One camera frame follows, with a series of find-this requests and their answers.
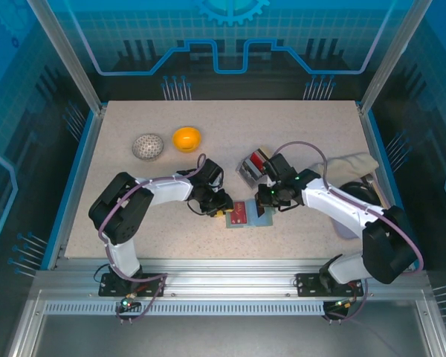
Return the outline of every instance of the gray cloth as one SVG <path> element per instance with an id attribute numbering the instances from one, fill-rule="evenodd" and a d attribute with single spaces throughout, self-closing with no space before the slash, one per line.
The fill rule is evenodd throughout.
<path id="1" fill-rule="evenodd" d="M 367 152 L 330 158 L 327 162 L 327 181 L 335 187 L 354 181 L 375 171 L 378 162 Z M 309 167 L 322 175 L 323 165 L 314 164 Z"/>

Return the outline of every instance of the speckled beige table surface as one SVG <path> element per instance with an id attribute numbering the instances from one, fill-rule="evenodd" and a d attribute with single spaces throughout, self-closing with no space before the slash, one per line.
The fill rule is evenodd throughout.
<path id="1" fill-rule="evenodd" d="M 182 126 L 201 131 L 197 152 L 183 154 L 172 145 Z M 142 134 L 164 140 L 157 161 L 143 162 L 132 154 Z M 328 158 L 368 152 L 353 101 L 125 101 L 109 102 L 74 220 L 66 257 L 105 257 L 103 244 L 88 218 L 94 200 L 119 172 L 134 177 L 167 176 L 194 168 L 201 152 L 224 169 L 224 188 L 235 200 L 254 191 L 236 174 L 236 165 L 264 145 L 275 150 L 293 140 L 316 144 Z M 307 147 L 283 152 L 296 170 L 320 162 Z M 147 211 L 135 235 L 140 258 L 167 259 L 297 259 L 329 258 L 361 248 L 358 239 L 341 239 L 330 218 L 310 208 L 274 216 L 264 228 L 227 229 L 224 218 L 196 216 L 185 202 L 170 202 Z"/>

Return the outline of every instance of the enclosure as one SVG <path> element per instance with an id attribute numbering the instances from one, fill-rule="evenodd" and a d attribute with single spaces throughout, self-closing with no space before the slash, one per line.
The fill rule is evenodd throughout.
<path id="1" fill-rule="evenodd" d="M 196 152 L 172 146 L 181 126 L 201 131 Z M 164 142 L 155 162 L 132 155 L 146 133 Z M 204 152 L 234 200 L 252 199 L 238 163 L 293 140 L 369 152 L 424 271 L 369 279 L 359 316 L 329 324 L 324 303 L 340 299 L 294 285 L 360 250 L 328 217 L 298 208 L 227 229 L 159 205 L 135 250 L 145 273 L 168 273 L 165 290 L 119 326 L 88 218 L 111 179 L 168 176 Z M 320 161 L 285 155 L 298 170 Z M 135 351 L 446 356 L 446 0 L 0 0 L 0 356 Z"/>

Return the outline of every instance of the silver ball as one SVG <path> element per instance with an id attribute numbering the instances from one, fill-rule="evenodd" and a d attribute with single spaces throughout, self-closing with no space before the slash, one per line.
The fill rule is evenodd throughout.
<path id="1" fill-rule="evenodd" d="M 154 161 L 164 149 L 164 142 L 153 134 L 145 134 L 137 138 L 132 145 L 132 153 L 144 161 Z"/>

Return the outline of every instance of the white robotic arm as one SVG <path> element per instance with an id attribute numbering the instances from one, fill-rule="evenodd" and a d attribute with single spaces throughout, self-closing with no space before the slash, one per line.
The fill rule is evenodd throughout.
<path id="1" fill-rule="evenodd" d="M 222 189 L 223 170 L 220 166 L 207 159 L 203 167 L 193 171 L 179 171 L 169 178 L 153 180 L 120 173 L 91 206 L 89 217 L 99 229 L 121 197 L 148 181 L 111 216 L 104 228 L 103 236 L 109 241 L 111 267 L 115 271 L 127 277 L 137 277 L 141 273 L 133 237 L 149 207 L 171 201 L 196 200 L 201 215 L 216 216 L 233 209 L 233 201 Z"/>
<path id="2" fill-rule="evenodd" d="M 281 212 L 298 205 L 314 208 L 346 226 L 362 240 L 361 252 L 337 256 L 321 268 L 320 280 L 327 289 L 367 277 L 391 283 L 415 261 L 416 255 L 403 237 L 373 214 L 401 225 L 406 231 L 409 228 L 402 209 L 393 206 L 384 210 L 330 184 L 327 187 L 323 178 L 311 170 L 297 173 L 281 154 L 273 156 L 263 166 L 268 183 L 258 186 L 258 206 L 275 207 Z"/>
<path id="3" fill-rule="evenodd" d="M 137 178 L 135 182 L 140 184 L 147 181 Z M 150 182 L 145 186 L 154 196 L 149 207 L 171 201 L 186 201 L 192 192 L 193 185 L 190 180 L 184 178 L 179 180 L 165 180 Z M 128 241 L 109 246 L 114 264 L 128 277 L 133 276 L 139 269 L 140 263 L 135 253 L 134 237 Z"/>

